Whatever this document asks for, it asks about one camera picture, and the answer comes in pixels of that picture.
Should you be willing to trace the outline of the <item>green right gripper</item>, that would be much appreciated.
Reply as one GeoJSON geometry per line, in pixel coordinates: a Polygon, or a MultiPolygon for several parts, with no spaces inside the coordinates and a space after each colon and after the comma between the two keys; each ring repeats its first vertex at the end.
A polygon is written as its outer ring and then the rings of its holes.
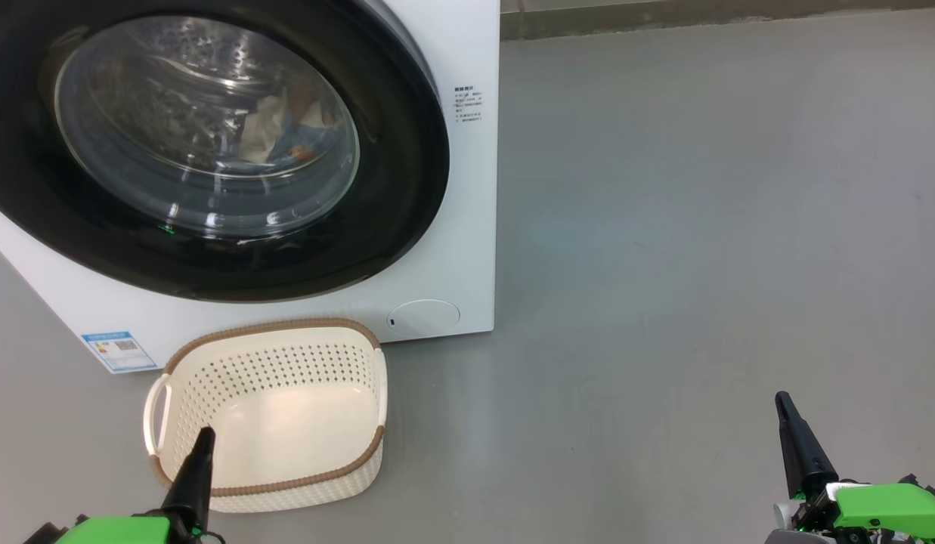
{"type": "Polygon", "coordinates": [[[789,499],[776,503],[772,544],[935,544],[935,486],[910,474],[893,484],[839,481],[788,392],[775,396],[789,499]]]}

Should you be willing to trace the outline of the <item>round white filter cover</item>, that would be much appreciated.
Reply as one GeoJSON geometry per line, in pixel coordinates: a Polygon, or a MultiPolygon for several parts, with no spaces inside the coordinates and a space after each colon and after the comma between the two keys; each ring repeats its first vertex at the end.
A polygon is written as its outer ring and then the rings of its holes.
{"type": "Polygon", "coordinates": [[[390,330],[405,338],[447,336],[458,321],[458,307],[436,299],[410,301],[396,307],[387,317],[390,330]]]}

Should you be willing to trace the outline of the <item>white front-load washing machine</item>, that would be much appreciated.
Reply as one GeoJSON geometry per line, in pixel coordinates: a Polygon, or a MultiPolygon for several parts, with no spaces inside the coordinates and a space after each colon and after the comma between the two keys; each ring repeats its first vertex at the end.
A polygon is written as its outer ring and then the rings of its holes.
{"type": "Polygon", "coordinates": [[[199,336],[305,318],[347,318],[381,343],[405,338],[388,315],[410,301],[436,299],[460,310],[447,336],[494,328],[497,115],[500,14],[496,0],[384,0],[421,48],[434,76],[450,138],[450,172],[439,210],[418,242],[385,270],[359,283],[284,301],[190,300],[92,276],[39,248],[0,217],[0,253],[101,364],[80,335],[126,331],[159,365],[199,336]],[[481,120],[454,123],[458,86],[484,93],[481,120]]]}

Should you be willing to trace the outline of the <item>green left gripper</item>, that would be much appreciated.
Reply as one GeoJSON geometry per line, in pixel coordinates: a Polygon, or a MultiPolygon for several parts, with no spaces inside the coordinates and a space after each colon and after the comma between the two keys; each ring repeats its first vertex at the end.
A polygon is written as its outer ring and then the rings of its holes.
{"type": "Polygon", "coordinates": [[[214,471],[215,431],[199,431],[162,503],[164,517],[95,517],[69,529],[43,524],[25,544],[167,544],[199,541],[206,532],[214,471]]]}

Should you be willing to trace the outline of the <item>perforated steel washer drum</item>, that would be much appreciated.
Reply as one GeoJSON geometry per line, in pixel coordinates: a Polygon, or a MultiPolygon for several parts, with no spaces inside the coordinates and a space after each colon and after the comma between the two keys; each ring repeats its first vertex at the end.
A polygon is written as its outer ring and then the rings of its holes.
{"type": "Polygon", "coordinates": [[[249,29],[143,17],[70,53],[56,77],[55,115],[84,170],[164,227],[278,235],[332,210],[359,168],[358,129],[335,89],[342,137],[321,157],[280,165],[238,157],[246,115],[294,77],[332,86],[305,58],[249,29]]]}

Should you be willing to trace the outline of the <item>round black glass washer door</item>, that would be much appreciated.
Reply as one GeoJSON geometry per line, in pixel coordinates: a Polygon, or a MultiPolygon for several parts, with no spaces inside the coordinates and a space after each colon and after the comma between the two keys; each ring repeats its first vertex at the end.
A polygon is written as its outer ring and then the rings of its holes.
{"type": "Polygon", "coordinates": [[[434,76],[384,0],[0,0],[0,217],[92,276],[215,302],[335,292],[420,240],[449,172],[434,76]],[[157,15],[249,29],[326,77],[360,142],[357,177],[339,204],[283,234],[208,237],[164,227],[84,170],[57,124],[58,72],[95,34],[157,15]]]}

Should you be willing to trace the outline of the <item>cream perforated laundry basket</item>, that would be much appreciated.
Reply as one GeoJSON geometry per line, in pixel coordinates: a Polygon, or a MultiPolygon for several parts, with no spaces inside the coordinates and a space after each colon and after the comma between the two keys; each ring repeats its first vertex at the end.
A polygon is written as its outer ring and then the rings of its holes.
{"type": "Polygon", "coordinates": [[[143,435],[170,487],[199,431],[215,432],[211,510],[284,511],[364,492],[383,460],[381,344],[347,318],[223,330],[180,348],[150,386],[143,435]]]}

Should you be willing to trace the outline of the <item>blue cartoon print garment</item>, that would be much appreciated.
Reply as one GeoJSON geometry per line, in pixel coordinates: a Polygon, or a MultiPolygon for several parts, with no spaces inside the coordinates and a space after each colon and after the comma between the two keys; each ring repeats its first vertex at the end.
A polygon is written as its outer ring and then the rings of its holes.
{"type": "Polygon", "coordinates": [[[260,100],[246,115],[238,157],[260,165],[305,164],[342,137],[342,115],[332,86],[294,77],[278,95],[260,100]]]}

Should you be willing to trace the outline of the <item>blue energy label sticker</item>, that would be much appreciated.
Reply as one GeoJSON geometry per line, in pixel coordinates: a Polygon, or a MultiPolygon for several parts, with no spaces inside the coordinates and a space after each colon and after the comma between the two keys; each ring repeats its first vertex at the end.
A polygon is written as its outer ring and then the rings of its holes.
{"type": "Polygon", "coordinates": [[[159,369],[153,358],[126,331],[80,335],[80,338],[111,374],[159,369]]]}

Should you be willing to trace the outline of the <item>printed text label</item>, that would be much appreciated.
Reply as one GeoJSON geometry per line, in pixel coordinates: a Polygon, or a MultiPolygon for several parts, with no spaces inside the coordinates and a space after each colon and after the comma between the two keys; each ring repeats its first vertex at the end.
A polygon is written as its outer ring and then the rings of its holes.
{"type": "Polygon", "coordinates": [[[454,89],[454,123],[481,120],[484,113],[484,93],[474,85],[458,86],[454,89]]]}

